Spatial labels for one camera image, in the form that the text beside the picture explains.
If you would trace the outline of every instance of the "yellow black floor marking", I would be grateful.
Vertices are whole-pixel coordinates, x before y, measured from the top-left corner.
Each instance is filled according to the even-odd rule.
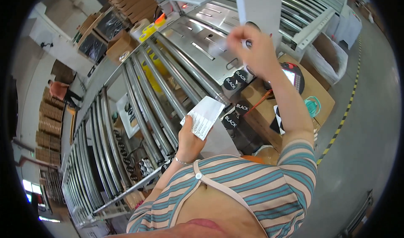
[[[348,104],[348,106],[347,106],[347,109],[346,109],[346,111],[345,111],[345,113],[344,113],[344,116],[342,117],[341,123],[339,123],[339,126],[338,126],[337,130],[335,131],[334,136],[333,136],[332,139],[330,140],[330,143],[328,144],[328,146],[327,146],[326,149],[324,150],[323,154],[322,154],[322,155],[320,156],[320,158],[317,160],[317,165],[319,165],[319,164],[321,163],[321,161],[323,160],[324,156],[325,156],[325,155],[328,153],[328,151],[330,150],[332,144],[334,143],[336,137],[337,137],[338,134],[339,134],[339,131],[340,131],[341,128],[342,128],[342,125],[344,124],[344,122],[345,122],[345,120],[346,120],[346,118],[347,118],[347,116],[348,116],[348,112],[349,112],[350,109],[351,109],[352,100],[354,100],[353,98],[354,98],[354,96],[355,96],[356,85],[357,85],[357,79],[359,78],[360,54],[361,54],[361,51],[362,51],[362,41],[361,41],[360,34],[359,34],[359,59],[358,59],[358,63],[357,63],[356,79],[355,79],[355,84],[354,84],[354,86],[353,86],[354,88],[353,88],[353,90],[352,90],[351,99],[350,99],[350,102],[349,102],[349,104]]]

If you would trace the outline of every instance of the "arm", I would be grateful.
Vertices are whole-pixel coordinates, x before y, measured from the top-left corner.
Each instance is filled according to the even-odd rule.
[[[243,48],[242,39],[252,39],[253,47]],[[232,30],[227,37],[227,43],[258,77],[271,82],[286,132],[282,146],[285,147],[295,139],[304,139],[313,145],[313,123],[309,112],[279,65],[272,38],[255,28],[243,26]]]
[[[192,133],[192,117],[187,115],[185,117],[185,124],[182,129],[179,131],[179,146],[178,151],[175,156],[188,164],[192,163],[200,151],[205,146],[206,140],[204,141],[199,139],[196,135]],[[184,165],[177,162],[175,159],[171,162],[168,169],[163,173],[160,179],[157,181],[152,193],[144,200],[144,202],[154,201],[161,194],[161,192],[166,188],[169,183],[171,177],[177,172],[179,169],[183,168]]]

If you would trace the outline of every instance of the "striped shirt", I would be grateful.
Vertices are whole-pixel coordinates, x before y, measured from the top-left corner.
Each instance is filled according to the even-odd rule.
[[[178,170],[155,201],[135,210],[126,231],[173,227],[184,201],[205,183],[242,204],[268,237],[290,236],[306,215],[316,174],[313,147],[305,140],[286,145],[276,166],[233,155],[196,160]]]

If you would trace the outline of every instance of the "man in orange shirt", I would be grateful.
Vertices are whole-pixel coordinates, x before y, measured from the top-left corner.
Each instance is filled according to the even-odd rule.
[[[53,82],[52,80],[48,81],[49,84],[49,92],[52,96],[57,97],[58,99],[67,103],[70,107],[74,108],[76,111],[80,110],[72,98],[77,99],[78,101],[83,101],[82,97],[79,97],[77,94],[68,89],[69,85],[61,82]]]

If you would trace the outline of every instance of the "white tape roll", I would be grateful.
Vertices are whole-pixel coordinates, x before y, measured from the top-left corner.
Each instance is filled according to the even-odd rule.
[[[150,25],[149,20],[147,20],[146,18],[140,20],[139,22],[137,22],[134,27],[130,30],[130,35],[135,38],[136,40],[138,40],[139,42],[141,42],[139,40],[139,37],[143,34],[142,31],[145,27],[147,27],[148,25]]]

